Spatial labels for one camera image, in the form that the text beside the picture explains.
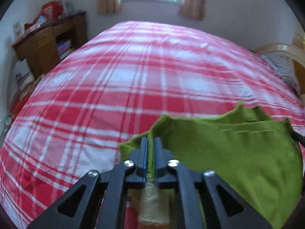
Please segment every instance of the white wall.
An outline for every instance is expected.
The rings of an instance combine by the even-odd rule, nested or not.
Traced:
[[[0,119],[8,114],[7,93],[16,86],[9,73],[17,58],[11,44],[12,25],[31,22],[40,7],[50,0],[15,0],[0,21]],[[122,13],[97,15],[97,0],[68,0],[76,9],[87,11],[88,35],[93,38],[116,23],[128,20],[155,21],[196,28],[231,40],[245,48],[285,42],[291,43],[296,31],[296,18],[284,0],[208,0],[204,21],[192,21],[178,15],[179,3],[161,0],[125,0]],[[0,121],[0,132],[3,121]]]
[[[254,49],[274,42],[291,43],[296,30],[296,18],[285,0],[208,0],[202,22],[180,17],[179,3],[128,0],[123,1],[122,13],[104,16],[97,15],[96,1],[71,0],[76,8],[87,11],[90,38],[118,22],[155,21],[196,28]]]
[[[13,24],[32,22],[41,6],[50,0],[14,0],[0,21],[0,134],[3,122],[9,113],[10,100],[17,90],[12,68],[17,57],[12,48],[14,42]]]

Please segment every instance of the windowsill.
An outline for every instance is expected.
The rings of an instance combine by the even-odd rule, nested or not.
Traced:
[[[122,2],[165,2],[173,4],[181,4],[181,0],[122,0]]]

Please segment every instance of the green towel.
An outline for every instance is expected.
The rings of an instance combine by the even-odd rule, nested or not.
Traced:
[[[288,119],[275,121],[256,106],[216,118],[172,118],[163,115],[148,132],[120,145],[122,160],[149,139],[148,176],[154,177],[153,138],[188,168],[216,173],[264,216],[281,228],[299,201],[302,155],[290,136]],[[139,197],[133,197],[138,207]]]

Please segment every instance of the red bag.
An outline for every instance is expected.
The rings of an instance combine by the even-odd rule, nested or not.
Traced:
[[[44,16],[48,20],[57,20],[62,13],[62,3],[59,1],[51,1],[42,6],[40,15]]]

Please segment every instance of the red object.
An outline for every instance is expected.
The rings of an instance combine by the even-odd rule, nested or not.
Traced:
[[[48,20],[57,20],[63,13],[63,5],[59,1],[51,1],[42,6],[41,14]]]
[[[0,148],[0,203],[26,228],[88,170],[112,169],[118,144],[161,114],[221,115],[240,100],[305,135],[303,106],[259,56],[195,29],[117,24],[49,72],[24,105]],[[135,229],[131,207],[126,216]]]
[[[24,24],[24,30],[27,30],[31,26],[33,26],[39,16],[44,16],[48,20],[57,20],[60,15],[63,13],[63,5],[60,0],[50,1],[47,4],[43,5],[41,10],[38,13],[38,16],[34,19],[32,23]]]
[[[26,104],[29,97],[30,97],[30,94],[27,93],[21,101],[19,101],[19,96],[16,98],[16,102],[13,105],[13,108],[11,110],[11,113],[13,115],[15,115],[15,118],[20,113],[20,111],[22,110],[23,106]]]

